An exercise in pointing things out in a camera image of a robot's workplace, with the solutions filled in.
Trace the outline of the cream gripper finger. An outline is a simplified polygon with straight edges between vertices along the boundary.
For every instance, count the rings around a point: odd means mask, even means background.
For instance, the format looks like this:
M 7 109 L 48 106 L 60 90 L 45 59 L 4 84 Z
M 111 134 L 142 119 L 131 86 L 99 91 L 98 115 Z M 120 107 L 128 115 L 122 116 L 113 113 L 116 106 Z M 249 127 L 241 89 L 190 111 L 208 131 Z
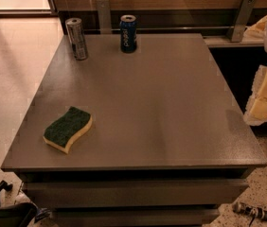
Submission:
M 261 65 L 255 73 L 243 120 L 250 126 L 267 122 L 267 66 Z
M 267 15 L 259 19 L 255 24 L 249 26 L 244 31 L 245 37 L 263 38 L 265 34 L 265 27 L 267 24 Z

